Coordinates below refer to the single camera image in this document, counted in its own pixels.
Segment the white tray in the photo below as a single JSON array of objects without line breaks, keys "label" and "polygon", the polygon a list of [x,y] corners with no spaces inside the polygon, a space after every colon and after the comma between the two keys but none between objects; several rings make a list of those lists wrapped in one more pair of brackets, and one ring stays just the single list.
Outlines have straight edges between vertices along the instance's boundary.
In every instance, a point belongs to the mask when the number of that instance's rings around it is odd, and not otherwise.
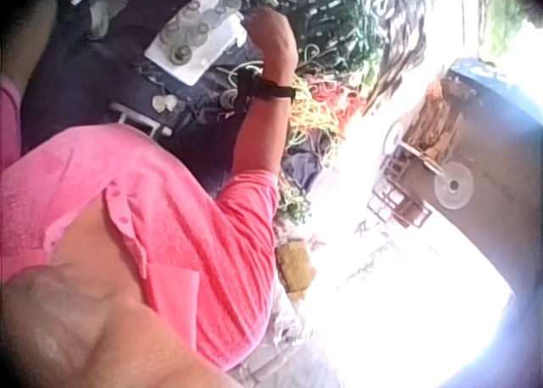
[{"label": "white tray", "polygon": [[[219,2],[219,0],[198,1],[200,2],[201,13],[208,8],[214,8],[217,2]],[[218,28],[210,31],[207,42],[203,46],[193,49],[193,57],[185,65],[173,65],[168,60],[167,48],[160,41],[160,33],[154,38],[147,50],[145,50],[145,57],[179,81],[192,86],[210,68],[211,64],[227,48],[233,45],[234,41],[238,42],[238,47],[241,47],[245,43],[247,32],[241,26],[242,18],[243,16],[237,12],[224,19]]]}]

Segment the person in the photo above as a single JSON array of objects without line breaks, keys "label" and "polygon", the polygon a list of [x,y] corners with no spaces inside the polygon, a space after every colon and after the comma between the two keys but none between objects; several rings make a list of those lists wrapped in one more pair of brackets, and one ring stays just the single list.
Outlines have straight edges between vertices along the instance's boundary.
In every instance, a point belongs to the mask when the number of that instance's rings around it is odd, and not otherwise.
[{"label": "person", "polygon": [[[120,124],[65,130],[21,158],[21,97],[56,10],[39,0],[2,51],[3,351],[35,386],[234,386],[221,370],[259,344],[271,310],[290,99],[252,102],[214,200]],[[290,86],[286,18],[258,8],[244,26],[262,77]]]}]

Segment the watch strap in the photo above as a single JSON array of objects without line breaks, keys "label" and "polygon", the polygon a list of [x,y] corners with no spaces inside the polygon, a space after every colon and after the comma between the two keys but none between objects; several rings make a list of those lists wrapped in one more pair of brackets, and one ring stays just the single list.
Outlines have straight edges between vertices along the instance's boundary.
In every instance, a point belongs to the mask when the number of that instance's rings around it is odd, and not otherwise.
[{"label": "watch strap", "polygon": [[266,101],[273,98],[290,98],[292,102],[296,98],[296,90],[292,87],[279,87],[275,82],[261,77],[257,83],[255,97]]}]

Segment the skin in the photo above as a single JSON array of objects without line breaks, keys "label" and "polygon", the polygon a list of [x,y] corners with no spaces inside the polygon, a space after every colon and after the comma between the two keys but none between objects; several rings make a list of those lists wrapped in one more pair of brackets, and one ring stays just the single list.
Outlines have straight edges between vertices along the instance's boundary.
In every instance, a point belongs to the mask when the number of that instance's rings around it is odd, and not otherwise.
[{"label": "skin", "polygon": [[[21,92],[47,43],[56,2],[38,0],[35,10],[3,47],[3,72]],[[246,27],[264,54],[264,77],[290,84],[298,57],[286,19],[257,9]],[[289,106],[288,99],[254,101],[238,135],[234,174],[278,172]],[[238,386],[145,305],[135,264],[105,208],[97,198],[83,209],[51,266],[27,268],[3,285],[0,344],[27,386]]]}]

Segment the wrist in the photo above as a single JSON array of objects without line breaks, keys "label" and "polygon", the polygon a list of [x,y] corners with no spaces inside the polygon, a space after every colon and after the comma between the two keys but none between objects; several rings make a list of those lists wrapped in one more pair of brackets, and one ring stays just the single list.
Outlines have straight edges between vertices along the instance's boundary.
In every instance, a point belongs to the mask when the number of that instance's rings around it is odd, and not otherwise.
[{"label": "wrist", "polygon": [[296,65],[288,62],[264,61],[262,78],[277,84],[279,87],[290,87],[294,79]]}]

